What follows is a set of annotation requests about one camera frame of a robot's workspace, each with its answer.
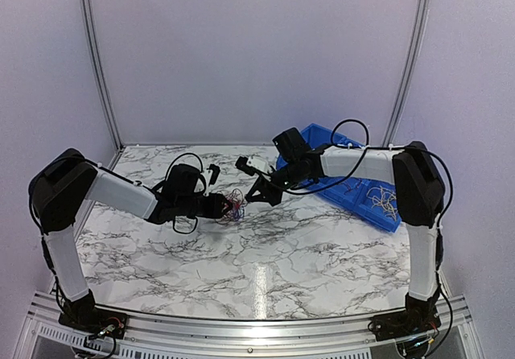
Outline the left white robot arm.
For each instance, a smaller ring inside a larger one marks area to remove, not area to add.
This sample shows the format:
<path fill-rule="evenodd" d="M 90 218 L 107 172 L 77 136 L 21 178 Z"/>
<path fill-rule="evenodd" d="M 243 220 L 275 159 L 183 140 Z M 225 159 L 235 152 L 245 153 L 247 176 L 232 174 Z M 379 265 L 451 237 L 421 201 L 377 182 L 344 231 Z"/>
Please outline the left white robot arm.
<path fill-rule="evenodd" d="M 56 277 L 63 313 L 85 331 L 101 325 L 92 291 L 76 250 L 74 224 L 86 200 L 130 213 L 154 225 L 178 217 L 221 219 L 232 203 L 211 192 L 220 169 L 188 164 L 170 167 L 163 181 L 148 188 L 86 159 L 69 148 L 50 162 L 29 184 L 29 209 L 42 237 L 43 255 Z"/>

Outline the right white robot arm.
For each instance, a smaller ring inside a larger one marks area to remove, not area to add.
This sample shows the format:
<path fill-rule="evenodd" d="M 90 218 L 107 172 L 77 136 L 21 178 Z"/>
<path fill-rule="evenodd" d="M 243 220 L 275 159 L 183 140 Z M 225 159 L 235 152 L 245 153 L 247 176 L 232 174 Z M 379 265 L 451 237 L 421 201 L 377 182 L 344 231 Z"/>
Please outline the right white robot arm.
<path fill-rule="evenodd" d="M 398 325 L 404 332 L 417 332 L 429 321 L 441 292 L 441 220 L 447 208 L 443 203 L 445 183 L 435 165 L 438 157 L 419 141 L 406 146 L 330 142 L 311 147 L 295 128 L 278 135 L 274 144 L 285 161 L 279 169 L 259 158 L 237 160 L 239 170 L 257 176 L 245 197 L 248 202 L 275 206 L 283 194 L 293 193 L 294 186 L 322 178 L 333 178 L 337 184 L 356 177 L 393 185 L 398 215 L 406 225 L 410 243 L 410 283 L 406 310 L 400 313 Z"/>

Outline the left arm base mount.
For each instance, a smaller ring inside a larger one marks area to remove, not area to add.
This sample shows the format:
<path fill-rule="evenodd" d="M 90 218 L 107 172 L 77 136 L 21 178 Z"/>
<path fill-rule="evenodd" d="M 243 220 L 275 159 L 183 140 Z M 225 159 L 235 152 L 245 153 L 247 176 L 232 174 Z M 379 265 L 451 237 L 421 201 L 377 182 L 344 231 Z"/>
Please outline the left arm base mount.
<path fill-rule="evenodd" d="M 99 308 L 94 303 L 75 302 L 64 305 L 58 321 L 63 326 L 96 336 L 111 326 L 111 335 L 122 339 L 126 333 L 127 319 L 125 313 Z"/>

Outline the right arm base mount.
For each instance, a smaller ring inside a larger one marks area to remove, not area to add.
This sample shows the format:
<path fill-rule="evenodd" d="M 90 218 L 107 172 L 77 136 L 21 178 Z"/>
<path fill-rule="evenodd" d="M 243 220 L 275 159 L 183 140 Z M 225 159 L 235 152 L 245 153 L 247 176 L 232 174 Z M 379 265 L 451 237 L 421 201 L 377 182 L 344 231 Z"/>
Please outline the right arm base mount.
<path fill-rule="evenodd" d="M 368 330 L 377 341 L 384 341 L 435 331 L 440 326 L 441 320 L 436 310 L 424 316 L 418 309 L 405 309 L 373 316 Z"/>

